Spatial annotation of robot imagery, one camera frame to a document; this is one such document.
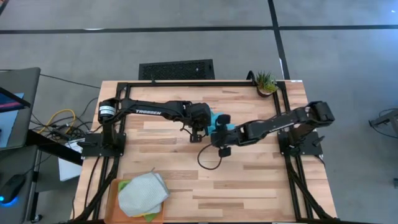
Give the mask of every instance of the plant pot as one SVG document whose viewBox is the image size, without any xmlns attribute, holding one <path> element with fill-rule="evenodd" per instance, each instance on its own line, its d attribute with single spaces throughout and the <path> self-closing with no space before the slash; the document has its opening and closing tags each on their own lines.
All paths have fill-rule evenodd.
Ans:
<svg viewBox="0 0 398 224">
<path fill-rule="evenodd" d="M 257 88 L 258 95 L 263 97 L 263 98 L 267 98 L 269 96 L 272 96 L 272 94 L 274 94 L 274 92 L 265 91 L 262 88 L 259 88 L 258 86 L 256 88 Z"/>
</svg>

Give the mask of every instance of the orange tray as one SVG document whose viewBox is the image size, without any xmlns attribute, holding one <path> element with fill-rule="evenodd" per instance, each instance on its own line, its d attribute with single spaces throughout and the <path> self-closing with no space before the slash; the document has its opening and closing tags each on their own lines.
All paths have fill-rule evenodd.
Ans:
<svg viewBox="0 0 398 224">
<path fill-rule="evenodd" d="M 106 204 L 104 222 L 106 224 L 127 224 L 127 223 L 163 223 L 164 220 L 164 202 L 162 203 L 162 209 L 157 216 L 151 221 L 147 222 L 144 217 L 128 217 L 119 207 L 118 199 L 118 186 L 121 179 L 112 180 L 109 188 L 108 202 Z"/>
</svg>

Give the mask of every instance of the small succulent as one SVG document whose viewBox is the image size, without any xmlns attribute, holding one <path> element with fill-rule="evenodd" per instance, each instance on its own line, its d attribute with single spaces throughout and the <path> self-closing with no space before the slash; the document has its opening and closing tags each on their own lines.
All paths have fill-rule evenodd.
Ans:
<svg viewBox="0 0 398 224">
<path fill-rule="evenodd" d="M 278 87 L 276 86 L 277 82 L 275 80 L 275 77 L 271 75 L 271 72 L 258 72 L 256 82 L 259 85 L 260 89 L 265 90 L 268 93 L 273 93 L 278 90 Z"/>
</svg>

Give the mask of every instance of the blue light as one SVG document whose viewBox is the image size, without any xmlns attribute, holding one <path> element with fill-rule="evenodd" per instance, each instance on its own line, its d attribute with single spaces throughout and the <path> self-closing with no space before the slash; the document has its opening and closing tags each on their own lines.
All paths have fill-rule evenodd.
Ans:
<svg viewBox="0 0 398 224">
<path fill-rule="evenodd" d="M 11 206 L 15 205 L 17 203 L 17 201 L 18 201 L 18 196 L 16 196 L 14 199 L 12 199 L 12 201 L 10 201 L 8 203 L 5 203 L 5 204 L 0 203 L 0 206 L 2 206 L 2 207 L 11 207 Z"/>
</svg>

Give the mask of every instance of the potted plant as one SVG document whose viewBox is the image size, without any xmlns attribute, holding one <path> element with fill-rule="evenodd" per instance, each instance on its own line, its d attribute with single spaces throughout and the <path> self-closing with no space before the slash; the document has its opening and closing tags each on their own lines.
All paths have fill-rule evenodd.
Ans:
<svg viewBox="0 0 398 224">
<path fill-rule="evenodd" d="M 258 72 L 256 77 L 257 92 L 262 97 L 271 96 L 275 91 L 278 90 L 277 82 L 275 77 L 271 75 L 271 72 L 265 73 L 264 71 Z"/>
</svg>

